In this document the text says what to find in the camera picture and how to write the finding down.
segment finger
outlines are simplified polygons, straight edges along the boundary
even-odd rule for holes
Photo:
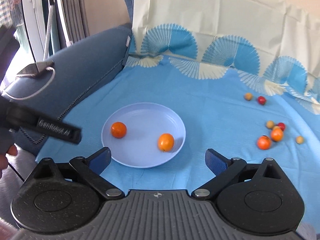
[[[17,156],[18,155],[18,150],[15,145],[12,145],[9,150],[7,151],[7,154],[10,154],[12,156]]]
[[[5,155],[0,154],[0,170],[4,170],[8,167],[8,160]]]

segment metal screw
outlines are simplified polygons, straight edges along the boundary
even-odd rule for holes
[[[207,197],[210,195],[210,191],[205,188],[199,188],[194,191],[196,197]]]
[[[119,197],[122,194],[122,191],[118,188],[111,188],[106,191],[106,194],[109,197]]]

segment plate rim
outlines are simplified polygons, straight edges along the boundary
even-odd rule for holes
[[[102,146],[103,146],[103,147],[108,147],[108,146],[105,146],[104,143],[103,143],[102,133],[103,133],[103,129],[104,129],[106,123],[108,122],[108,120],[110,119],[111,116],[113,116],[115,113],[117,113],[118,111],[122,110],[123,108],[129,107],[129,106],[133,106],[133,105],[142,105],[142,104],[156,105],[156,106],[164,107],[164,108],[170,110],[171,112],[173,112],[174,114],[177,115],[177,117],[179,118],[179,120],[181,121],[181,123],[182,123],[182,125],[183,125],[183,130],[184,130],[184,136],[183,136],[182,144],[181,144],[181,146],[179,147],[179,149],[176,151],[176,153],[175,153],[174,155],[172,155],[172,157],[171,157],[169,160],[167,160],[167,161],[165,161],[165,162],[163,162],[163,163],[157,164],[157,165],[153,165],[153,166],[143,166],[143,167],[142,167],[142,166],[128,165],[128,164],[125,164],[125,163],[122,163],[122,162],[116,160],[116,159],[112,156],[112,153],[111,153],[111,158],[112,158],[114,161],[116,161],[117,163],[120,163],[120,164],[122,164],[122,165],[124,165],[124,166],[131,167],[131,168],[147,169],[147,168],[153,168],[153,167],[160,166],[160,165],[162,165],[162,164],[167,163],[168,161],[170,161],[172,158],[174,158],[174,157],[180,152],[180,150],[182,149],[182,147],[183,147],[183,145],[184,145],[184,143],[185,143],[185,140],[186,140],[186,127],[185,127],[184,122],[183,122],[183,120],[181,119],[181,117],[180,117],[175,111],[173,111],[171,108],[169,108],[169,107],[167,107],[167,106],[164,106],[164,105],[161,105],[161,104],[158,104],[158,103],[152,103],[152,102],[138,102],[138,103],[129,104],[129,105],[126,105],[126,106],[123,106],[123,107],[119,108],[118,110],[116,110],[115,112],[113,112],[113,113],[107,118],[107,120],[104,122],[104,124],[103,124],[103,126],[102,126],[102,130],[101,130],[101,143],[102,143]]]

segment black cable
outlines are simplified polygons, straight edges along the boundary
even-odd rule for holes
[[[11,169],[13,169],[13,171],[17,174],[17,176],[24,182],[24,178],[19,174],[19,172],[17,172],[17,170],[10,163],[8,164],[11,167]]]

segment red ball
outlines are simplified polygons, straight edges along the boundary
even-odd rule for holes
[[[267,100],[263,96],[259,96],[257,98],[257,101],[260,105],[264,105],[267,102]]]
[[[284,129],[285,129],[285,124],[284,124],[283,122],[278,123],[277,126],[279,126],[280,129],[281,129],[282,131],[284,131]]]

